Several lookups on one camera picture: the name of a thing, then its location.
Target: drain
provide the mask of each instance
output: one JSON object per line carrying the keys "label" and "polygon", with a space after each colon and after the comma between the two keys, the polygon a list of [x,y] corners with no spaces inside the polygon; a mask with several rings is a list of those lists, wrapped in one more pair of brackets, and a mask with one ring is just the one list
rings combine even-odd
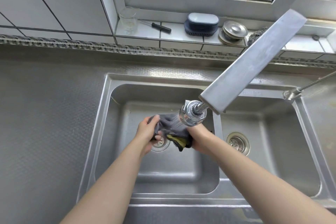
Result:
{"label": "drain", "polygon": [[229,134],[226,142],[245,156],[250,152],[250,143],[242,133],[233,132]]}
{"label": "drain", "polygon": [[170,141],[166,138],[152,145],[152,151],[161,152],[168,148]]}

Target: glass cup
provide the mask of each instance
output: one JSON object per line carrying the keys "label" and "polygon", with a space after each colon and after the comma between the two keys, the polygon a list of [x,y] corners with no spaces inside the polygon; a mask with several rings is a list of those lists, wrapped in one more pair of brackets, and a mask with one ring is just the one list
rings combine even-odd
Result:
{"label": "glass cup", "polygon": [[138,20],[135,17],[137,11],[130,6],[126,6],[123,10],[120,11],[119,17],[120,22],[123,25],[126,33],[132,34],[137,31]]}

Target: screwdriver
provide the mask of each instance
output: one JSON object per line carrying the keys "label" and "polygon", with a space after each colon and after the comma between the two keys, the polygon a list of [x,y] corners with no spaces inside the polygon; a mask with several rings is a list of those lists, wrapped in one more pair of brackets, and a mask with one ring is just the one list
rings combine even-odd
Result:
{"label": "screwdriver", "polygon": [[149,26],[152,26],[152,28],[156,28],[158,30],[162,30],[163,32],[166,32],[168,34],[171,33],[171,28],[167,28],[167,27],[164,27],[164,26],[161,26],[161,25],[158,25],[158,24],[155,24],[154,22],[153,23],[150,23],[150,22],[147,22],[147,21],[143,21],[143,20],[139,20]]}

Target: forearm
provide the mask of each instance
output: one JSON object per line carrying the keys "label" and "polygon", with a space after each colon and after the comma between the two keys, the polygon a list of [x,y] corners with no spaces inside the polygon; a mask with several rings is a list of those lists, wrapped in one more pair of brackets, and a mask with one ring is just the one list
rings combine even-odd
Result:
{"label": "forearm", "polygon": [[204,144],[264,223],[336,223],[329,211],[218,137],[208,134]]}
{"label": "forearm", "polygon": [[123,223],[142,159],[132,141],[61,224]]}

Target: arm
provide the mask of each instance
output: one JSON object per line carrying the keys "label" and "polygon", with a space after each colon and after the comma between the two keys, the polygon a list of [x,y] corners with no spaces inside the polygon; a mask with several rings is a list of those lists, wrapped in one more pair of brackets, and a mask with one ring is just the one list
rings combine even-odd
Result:
{"label": "arm", "polygon": [[61,224],[121,224],[124,221],[140,163],[151,150],[154,127],[160,117],[149,117],[138,126],[134,139],[103,173]]}
{"label": "arm", "polygon": [[193,147],[210,155],[264,223],[330,224],[336,216],[233,149],[202,124],[188,128]]}

